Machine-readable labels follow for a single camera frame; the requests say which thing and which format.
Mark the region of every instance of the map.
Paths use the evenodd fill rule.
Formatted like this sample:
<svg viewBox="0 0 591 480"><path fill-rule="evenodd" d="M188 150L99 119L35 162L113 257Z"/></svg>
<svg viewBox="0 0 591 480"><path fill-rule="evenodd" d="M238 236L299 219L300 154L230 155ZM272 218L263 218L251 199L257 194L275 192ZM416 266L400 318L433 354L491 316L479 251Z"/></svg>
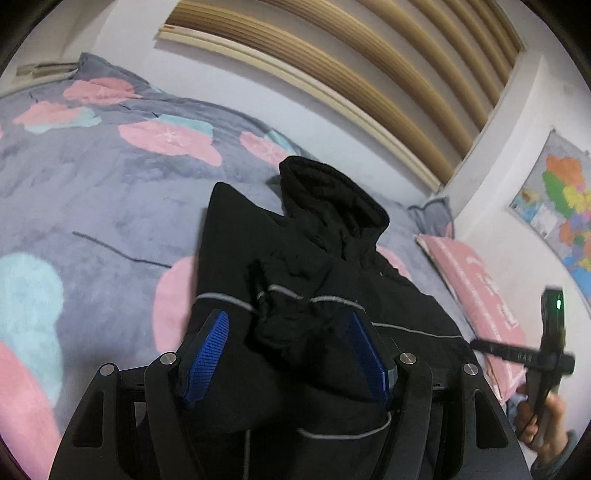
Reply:
<svg viewBox="0 0 591 480"><path fill-rule="evenodd" d="M562 260L591 304L591 160L551 132L511 209Z"/></svg>

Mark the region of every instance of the metal screw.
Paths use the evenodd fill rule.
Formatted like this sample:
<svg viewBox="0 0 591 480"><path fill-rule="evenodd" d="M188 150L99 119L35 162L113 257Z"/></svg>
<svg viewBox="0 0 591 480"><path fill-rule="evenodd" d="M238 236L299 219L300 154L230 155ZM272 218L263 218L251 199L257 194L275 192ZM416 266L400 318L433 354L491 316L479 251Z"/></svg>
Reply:
<svg viewBox="0 0 591 480"><path fill-rule="evenodd" d="M111 373L115 371L115 366L113 364L104 364L99 372L103 377L108 377Z"/></svg>
<svg viewBox="0 0 591 480"><path fill-rule="evenodd" d="M400 361L403 364L414 365L416 363L416 361L417 361L417 357L415 357L411 353L401 353L401 355L400 355Z"/></svg>
<svg viewBox="0 0 591 480"><path fill-rule="evenodd" d="M478 373L478 367L474 364L464 364L464 372L468 375L476 375Z"/></svg>
<svg viewBox="0 0 591 480"><path fill-rule="evenodd" d="M172 352L165 353L163 356L160 357L160 363L163 365L171 365L175 363L176 360L177 356Z"/></svg>

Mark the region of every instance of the pink pillow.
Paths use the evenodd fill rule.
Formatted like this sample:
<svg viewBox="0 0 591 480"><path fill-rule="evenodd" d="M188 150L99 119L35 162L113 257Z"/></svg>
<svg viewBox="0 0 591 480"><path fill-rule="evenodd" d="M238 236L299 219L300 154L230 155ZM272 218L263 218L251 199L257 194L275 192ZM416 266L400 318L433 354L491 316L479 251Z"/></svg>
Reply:
<svg viewBox="0 0 591 480"><path fill-rule="evenodd" d="M417 243L433 260L479 338L525 345L524 331L473 249L458 240L430 235L419 235ZM492 355L485 358L491 388L500 402L506 402L519 386L524 367Z"/></svg>

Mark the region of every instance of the jacket hood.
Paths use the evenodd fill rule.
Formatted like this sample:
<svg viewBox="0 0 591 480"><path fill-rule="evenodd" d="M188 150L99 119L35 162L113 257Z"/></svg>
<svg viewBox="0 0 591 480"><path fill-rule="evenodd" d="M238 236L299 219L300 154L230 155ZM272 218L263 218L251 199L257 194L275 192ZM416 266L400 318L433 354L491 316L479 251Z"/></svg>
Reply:
<svg viewBox="0 0 591 480"><path fill-rule="evenodd" d="M371 262L389 224L388 214L373 198L318 161L287 157L279 171L286 212L309 240L346 261Z"/></svg>

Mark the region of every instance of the hand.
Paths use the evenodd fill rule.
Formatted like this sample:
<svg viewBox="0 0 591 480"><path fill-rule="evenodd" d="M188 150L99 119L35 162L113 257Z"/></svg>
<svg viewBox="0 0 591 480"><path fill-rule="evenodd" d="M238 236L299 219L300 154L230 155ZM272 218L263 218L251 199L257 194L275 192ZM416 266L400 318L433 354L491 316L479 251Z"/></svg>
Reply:
<svg viewBox="0 0 591 480"><path fill-rule="evenodd" d="M517 389L517 393L527 394L527 385L520 386ZM564 428L564 416L566 414L566 402L564 399L557 394L550 392L546 398L546 408L550 411L552 417L548 424L548 428L546 429L544 443L538 448L531 445L535 434L538 433L538 426L536 425L538 418L537 416L534 416L531 419L533 411L527 401L523 401L517 406L517 416L515 418L515 427L517 428L517 431L521 432L523 430L519 440L538 454L540 465L549 463L554 458L558 457L569 441L569 438L566 435L566 429ZM525 427L525 423L529 419L531 419L531 421L529 425Z"/></svg>

